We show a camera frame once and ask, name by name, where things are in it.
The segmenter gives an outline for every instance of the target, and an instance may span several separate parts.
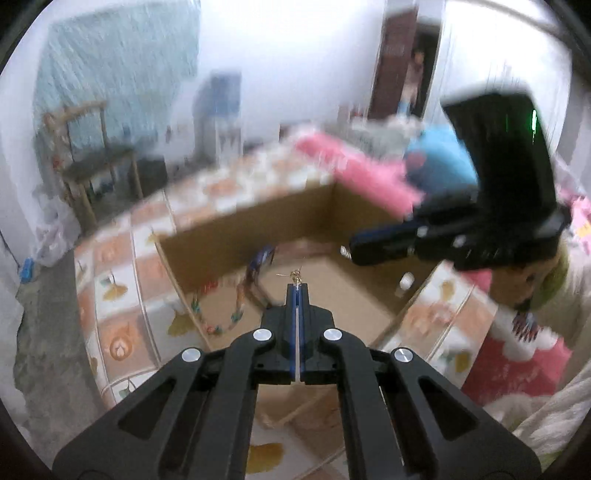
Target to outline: gray floor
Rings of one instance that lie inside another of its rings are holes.
[[[16,386],[25,395],[33,448],[51,465],[59,449],[105,411],[90,371],[79,322],[73,253],[42,269],[17,299]]]

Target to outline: metal screw head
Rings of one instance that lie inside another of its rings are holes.
[[[330,340],[331,342],[335,342],[343,338],[343,332],[336,328],[329,328],[324,331],[324,338]]]
[[[399,348],[394,352],[394,358],[403,364],[407,364],[413,359],[413,353],[408,348]]]
[[[258,340],[259,342],[265,342],[269,338],[271,338],[273,334],[270,330],[267,330],[266,328],[259,328],[258,330],[252,332],[252,336],[255,338],[255,340]]]
[[[196,348],[187,348],[181,354],[181,358],[186,362],[196,362],[201,358],[201,352]]]
[[[453,239],[452,246],[453,248],[460,248],[463,247],[466,243],[466,235],[458,235]]]
[[[342,247],[340,247],[340,254],[343,257],[351,260],[351,252],[349,252],[349,249],[347,247],[345,247],[344,245]]]

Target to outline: wooden chair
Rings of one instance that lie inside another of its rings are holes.
[[[133,146],[126,144],[111,144],[107,138],[105,126],[106,106],[107,102],[105,100],[96,100],[78,106],[65,106],[59,111],[47,112],[43,115],[43,122],[49,130],[54,142],[54,166],[61,176],[66,188],[67,199],[73,204],[74,197],[71,188],[73,184],[78,188],[82,197],[82,202],[94,224],[96,224],[96,216],[92,209],[92,205],[90,204],[88,195],[86,194],[86,186],[92,186],[90,183],[92,177],[108,170],[111,172],[113,183],[115,183],[114,167],[126,160],[131,160],[138,196],[140,199],[144,197],[139,182],[138,165]],[[100,130],[102,131],[103,148],[93,149],[76,159],[74,158],[74,152],[72,150],[69,123],[97,110],[99,111],[100,116]],[[64,157],[66,150],[69,151],[72,163],[65,167],[61,167],[66,161]]]

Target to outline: pink pillow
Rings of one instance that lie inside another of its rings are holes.
[[[401,219],[413,211],[424,194],[406,183],[403,160],[378,163],[343,141],[320,132],[300,138],[295,148],[316,158],[335,179]]]

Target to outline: blue pillow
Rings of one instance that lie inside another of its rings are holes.
[[[425,163],[420,168],[408,168],[407,179],[427,194],[478,185],[470,154],[451,127],[426,128],[411,142],[404,156],[409,153],[425,155]]]

